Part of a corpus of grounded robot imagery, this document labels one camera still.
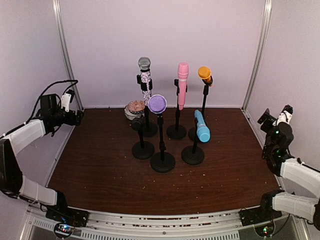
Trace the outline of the black microphone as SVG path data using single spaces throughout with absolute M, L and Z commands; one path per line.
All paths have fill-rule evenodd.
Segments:
M 144 116 L 137 116 L 131 121 L 131 127 L 134 131 L 140 131 L 144 125 Z

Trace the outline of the purple microphone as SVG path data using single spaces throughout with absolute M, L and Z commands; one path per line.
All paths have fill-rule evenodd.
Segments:
M 167 100 L 163 95 L 154 94 L 148 101 L 148 108 L 154 114 L 162 114 L 167 108 Z

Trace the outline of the purple microphone's black stand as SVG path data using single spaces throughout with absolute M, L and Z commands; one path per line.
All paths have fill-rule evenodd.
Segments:
M 151 157 L 150 166 L 158 173 L 168 173 L 174 169 L 176 161 L 172 154 L 166 152 L 163 134 L 164 119 L 162 113 L 157 115 L 157 124 L 159 127 L 159 152 Z

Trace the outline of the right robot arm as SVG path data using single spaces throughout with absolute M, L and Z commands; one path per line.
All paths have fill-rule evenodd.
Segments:
M 270 114 L 267 108 L 258 119 L 260 129 L 266 133 L 262 149 L 262 159 L 268 169 L 277 177 L 290 180 L 314 195 L 297 196 L 284 190 L 265 193 L 261 205 L 256 210 L 259 220 L 268 220 L 275 212 L 286 212 L 310 222 L 320 229 L 320 171 L 294 157 L 289 146 L 294 140 L 290 121 L 293 107 L 285 105 L 278 117 Z

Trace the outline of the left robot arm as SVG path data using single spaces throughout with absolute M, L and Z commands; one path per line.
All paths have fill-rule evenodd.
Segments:
M 40 97 L 40 109 L 29 122 L 0 138 L 0 190 L 10 198 L 21 198 L 51 209 L 61 222 L 72 218 L 65 195 L 44 187 L 23 175 L 16 156 L 31 143 L 48 134 L 54 135 L 63 125 L 79 126 L 84 117 L 81 110 L 71 110 L 74 91 L 67 90 L 60 100 L 54 94 Z

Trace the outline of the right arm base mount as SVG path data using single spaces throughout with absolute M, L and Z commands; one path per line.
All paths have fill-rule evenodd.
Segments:
M 253 225 L 255 233 L 261 238 L 269 238 L 276 233 L 275 220 L 283 215 L 281 211 L 264 211 L 261 207 L 242 208 L 238 214 L 242 226 Z

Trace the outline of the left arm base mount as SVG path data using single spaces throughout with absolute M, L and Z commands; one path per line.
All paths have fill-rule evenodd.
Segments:
M 77 209 L 68 209 L 67 213 L 60 213 L 56 210 L 48 209 L 45 217 L 56 221 L 53 227 L 53 233 L 59 239 L 70 237 L 76 228 L 87 226 L 89 212 Z

